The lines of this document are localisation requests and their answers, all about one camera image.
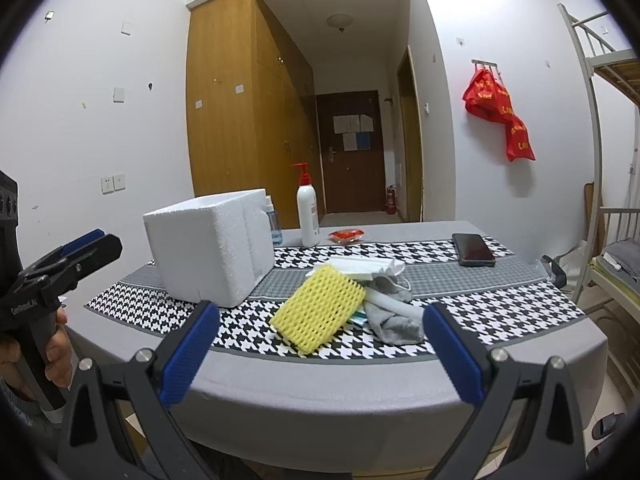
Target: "smartphone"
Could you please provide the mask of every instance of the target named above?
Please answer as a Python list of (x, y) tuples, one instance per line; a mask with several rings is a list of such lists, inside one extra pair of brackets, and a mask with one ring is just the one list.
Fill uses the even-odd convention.
[(461, 266), (495, 267), (495, 256), (480, 235), (455, 233), (452, 239)]

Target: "sleeve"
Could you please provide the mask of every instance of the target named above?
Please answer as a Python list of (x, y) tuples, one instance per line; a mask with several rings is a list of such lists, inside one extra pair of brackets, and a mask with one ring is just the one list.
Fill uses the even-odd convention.
[(40, 405), (15, 395), (2, 377), (0, 377), (0, 395), (4, 395), (15, 415), (29, 428), (34, 439), (40, 443), (47, 454), (55, 460), (60, 429), (49, 422), (40, 410)]

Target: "table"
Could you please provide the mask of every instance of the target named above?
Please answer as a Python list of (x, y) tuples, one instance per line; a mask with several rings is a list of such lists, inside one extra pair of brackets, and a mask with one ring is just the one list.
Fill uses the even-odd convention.
[[(483, 234), (468, 222), (361, 227), (366, 241), (443, 240)], [(322, 240), (335, 228), (321, 229)], [(300, 244), (300, 231), (284, 231)], [(80, 357), (128, 360), (160, 338), (85, 308), (70, 307), (68, 328)], [(600, 397), (607, 339), (587, 317), (505, 345), (521, 361), (562, 356), (575, 382), (583, 427)], [(205, 446), (265, 464), (319, 472), (432, 466), (471, 414), (438, 360), (318, 364), (209, 352), (185, 401), (172, 409), (184, 433)], [(515, 406), (501, 438), (513, 431)]]

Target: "white foam box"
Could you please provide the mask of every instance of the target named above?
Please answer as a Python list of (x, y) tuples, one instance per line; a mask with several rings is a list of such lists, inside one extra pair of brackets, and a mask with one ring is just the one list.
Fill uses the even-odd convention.
[(156, 267), (172, 298), (242, 303), (273, 268), (263, 189), (201, 196), (144, 215)]

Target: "black slipper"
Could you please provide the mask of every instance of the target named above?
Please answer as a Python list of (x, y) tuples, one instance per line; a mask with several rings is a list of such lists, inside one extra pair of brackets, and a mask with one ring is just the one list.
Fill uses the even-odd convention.
[(601, 440), (616, 431), (625, 421), (624, 413), (609, 413), (595, 423), (591, 429), (591, 436), (594, 440)]
[(612, 443), (613, 441), (611, 439), (604, 440), (588, 452), (587, 466), (589, 466), (589, 468), (593, 468), (598, 462), (600, 462), (603, 455), (610, 451)]

